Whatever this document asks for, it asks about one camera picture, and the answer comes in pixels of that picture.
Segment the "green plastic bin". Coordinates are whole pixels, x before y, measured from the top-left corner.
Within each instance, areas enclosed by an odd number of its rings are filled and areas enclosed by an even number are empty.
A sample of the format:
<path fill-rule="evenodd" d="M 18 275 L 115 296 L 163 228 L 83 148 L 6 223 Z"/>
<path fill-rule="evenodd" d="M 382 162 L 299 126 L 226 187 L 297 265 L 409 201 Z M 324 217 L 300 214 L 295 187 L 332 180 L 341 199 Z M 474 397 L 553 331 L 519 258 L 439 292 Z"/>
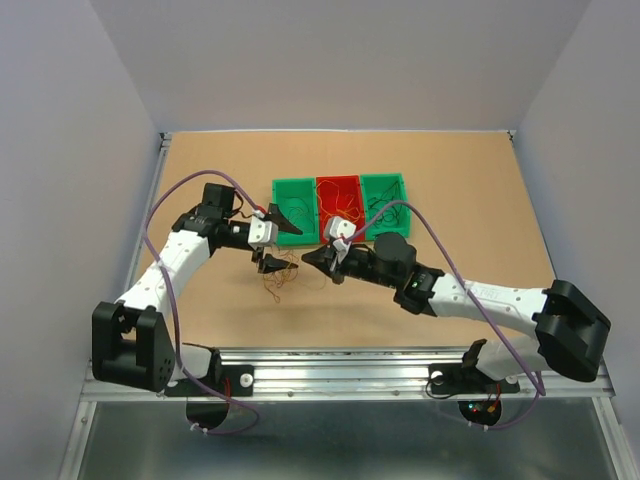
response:
<path fill-rule="evenodd" d="M 365 174 L 360 176 L 366 221 L 370 221 L 388 203 L 407 201 L 404 177 L 401 173 Z M 385 210 L 365 232 L 365 239 L 373 241 L 385 232 L 399 233 L 408 238 L 411 230 L 411 211 L 402 205 Z"/>
<path fill-rule="evenodd" d="M 315 178 L 281 178 L 272 181 L 272 201 L 277 204 L 302 235 L 279 232 L 279 247 L 303 247 L 319 243 Z"/>

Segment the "red plastic bin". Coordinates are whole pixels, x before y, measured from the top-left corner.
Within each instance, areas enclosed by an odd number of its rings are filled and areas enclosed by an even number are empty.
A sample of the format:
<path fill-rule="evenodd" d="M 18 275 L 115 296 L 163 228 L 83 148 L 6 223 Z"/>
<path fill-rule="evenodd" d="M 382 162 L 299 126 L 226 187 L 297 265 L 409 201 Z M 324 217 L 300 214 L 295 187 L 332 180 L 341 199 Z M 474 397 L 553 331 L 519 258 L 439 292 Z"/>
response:
<path fill-rule="evenodd" d="M 357 230 L 365 225 L 366 213 L 358 175 L 316 177 L 315 195 L 320 244 L 326 242 L 323 239 L 323 230 L 332 216 L 340 216 L 353 222 Z"/>

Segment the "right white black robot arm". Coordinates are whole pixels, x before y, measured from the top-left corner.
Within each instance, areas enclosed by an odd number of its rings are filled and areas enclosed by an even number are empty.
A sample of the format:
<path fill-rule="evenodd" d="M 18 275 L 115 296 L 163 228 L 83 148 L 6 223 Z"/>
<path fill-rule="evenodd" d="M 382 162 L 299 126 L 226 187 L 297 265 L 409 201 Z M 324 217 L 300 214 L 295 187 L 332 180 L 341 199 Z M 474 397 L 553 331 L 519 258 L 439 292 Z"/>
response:
<path fill-rule="evenodd" d="M 598 375 L 611 322 L 568 281 L 515 288 L 459 280 L 418 262 L 416 248 L 397 233 L 380 235 L 373 247 L 328 243 L 302 260 L 335 284 L 354 278 L 391 288 L 394 302 L 414 315 L 484 321 L 518 332 L 512 340 L 477 340 L 467 350 L 460 378 L 472 390 L 526 371 L 554 371 L 583 383 Z"/>

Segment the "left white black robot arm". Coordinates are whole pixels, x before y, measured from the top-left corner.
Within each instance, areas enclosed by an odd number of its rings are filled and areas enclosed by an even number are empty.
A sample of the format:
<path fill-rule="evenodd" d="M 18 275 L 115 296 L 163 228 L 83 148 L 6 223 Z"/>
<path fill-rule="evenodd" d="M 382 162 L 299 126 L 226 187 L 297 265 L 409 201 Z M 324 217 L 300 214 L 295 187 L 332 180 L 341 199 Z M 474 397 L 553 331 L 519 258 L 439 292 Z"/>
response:
<path fill-rule="evenodd" d="M 201 201 L 182 214 L 139 280 L 117 300 L 101 302 L 92 314 L 92 373 L 95 379 L 160 392 L 188 379 L 199 393 L 215 392 L 223 371 L 213 348 L 185 345 L 166 320 L 191 277 L 221 248 L 248 251 L 259 273 L 288 270 L 291 263 L 265 253 L 279 233 L 300 234 L 275 204 L 254 210 L 245 221 L 237 188 L 205 185 Z"/>

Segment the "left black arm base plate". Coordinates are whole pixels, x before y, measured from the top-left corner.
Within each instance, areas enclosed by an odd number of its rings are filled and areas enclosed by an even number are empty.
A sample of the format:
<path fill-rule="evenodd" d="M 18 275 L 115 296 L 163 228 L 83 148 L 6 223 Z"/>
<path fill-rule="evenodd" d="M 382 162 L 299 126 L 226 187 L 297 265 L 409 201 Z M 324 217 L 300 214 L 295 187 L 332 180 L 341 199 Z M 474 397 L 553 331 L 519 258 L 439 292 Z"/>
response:
<path fill-rule="evenodd" d="M 254 393 L 254 367 L 249 364 L 214 366 L 200 381 L 207 387 L 234 398 L 249 398 Z M 167 397 L 209 396 L 191 380 L 181 379 L 164 390 Z"/>

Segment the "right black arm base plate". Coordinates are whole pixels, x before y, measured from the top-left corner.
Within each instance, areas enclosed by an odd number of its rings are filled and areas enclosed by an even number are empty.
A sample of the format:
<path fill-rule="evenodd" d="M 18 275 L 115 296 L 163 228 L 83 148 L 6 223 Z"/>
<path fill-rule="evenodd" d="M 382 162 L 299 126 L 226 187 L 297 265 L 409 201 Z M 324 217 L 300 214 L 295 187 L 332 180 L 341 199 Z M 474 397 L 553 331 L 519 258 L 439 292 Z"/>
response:
<path fill-rule="evenodd" d="M 506 380 L 492 380 L 475 367 L 463 367 L 461 363 L 440 363 L 429 367 L 431 393 L 436 396 L 469 394 L 518 393 L 520 385 Z"/>

